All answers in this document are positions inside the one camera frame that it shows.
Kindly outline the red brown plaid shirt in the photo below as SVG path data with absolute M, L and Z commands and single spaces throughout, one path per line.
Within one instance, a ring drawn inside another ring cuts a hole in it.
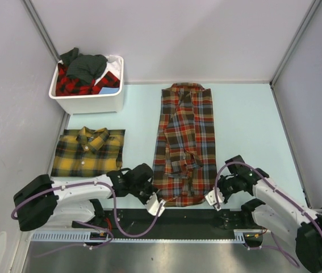
M 179 82 L 161 92 L 153 184 L 166 206 L 198 205 L 217 175 L 210 89 Z

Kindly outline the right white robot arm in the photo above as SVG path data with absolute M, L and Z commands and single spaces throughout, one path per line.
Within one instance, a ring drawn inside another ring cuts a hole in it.
M 222 171 L 229 170 L 224 176 Z M 213 201 L 220 210 L 222 203 L 238 192 L 253 198 L 242 206 L 241 222 L 247 228 L 257 225 L 269 230 L 295 250 L 296 265 L 309 272 L 322 272 L 322 213 L 298 203 L 268 173 L 246 164 L 240 155 L 226 161 L 216 175 Z

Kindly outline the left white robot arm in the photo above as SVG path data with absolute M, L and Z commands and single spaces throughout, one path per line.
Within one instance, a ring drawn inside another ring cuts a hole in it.
M 106 217 L 101 200 L 116 201 L 128 195 L 137 198 L 151 216 L 159 218 L 165 202 L 157 197 L 152 178 L 153 171 L 145 163 L 77 181 L 40 175 L 14 195 L 11 218 L 18 222 L 21 231 L 66 224 L 96 228 Z

